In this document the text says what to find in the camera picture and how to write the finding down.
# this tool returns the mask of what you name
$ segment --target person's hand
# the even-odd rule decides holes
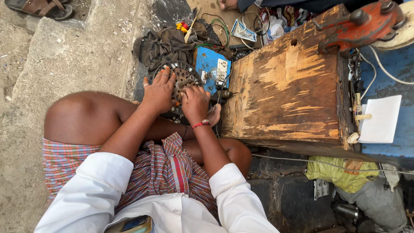
[[[181,104],[185,117],[191,125],[207,119],[210,92],[203,87],[184,87],[181,89]]]
[[[177,102],[171,99],[171,95],[176,82],[176,74],[173,73],[170,78],[169,75],[170,68],[166,67],[155,76],[151,85],[148,79],[144,78],[144,98],[141,105],[153,109],[157,114],[165,113],[175,106]]]

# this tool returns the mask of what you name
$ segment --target checkered lungi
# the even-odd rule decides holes
[[[163,145],[148,141],[139,151],[125,194],[121,196],[115,213],[147,196],[166,193],[185,193],[203,203],[217,216],[216,200],[211,194],[207,173],[181,147],[182,139],[174,133],[162,140]],[[85,158],[101,146],[82,146],[43,139],[43,168],[50,199],[74,175]]]

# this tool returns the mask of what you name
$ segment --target yellow plastic bag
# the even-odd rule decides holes
[[[375,163],[358,160],[322,156],[309,156],[309,160],[327,162],[353,170],[378,169]],[[323,179],[332,182],[335,186],[338,186],[348,193],[357,192],[365,183],[375,180],[378,175],[379,172],[352,172],[328,164],[315,162],[308,162],[308,170],[306,172],[308,179]]]

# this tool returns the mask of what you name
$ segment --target foot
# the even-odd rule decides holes
[[[237,0],[220,0],[219,4],[222,10],[238,9]]]
[[[211,127],[215,126],[220,120],[221,105],[216,104],[207,113],[207,119],[210,121]]]

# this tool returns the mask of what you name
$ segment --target sandal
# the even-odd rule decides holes
[[[5,0],[8,8],[29,15],[45,16],[56,21],[69,19],[73,14],[71,5],[59,0]]]

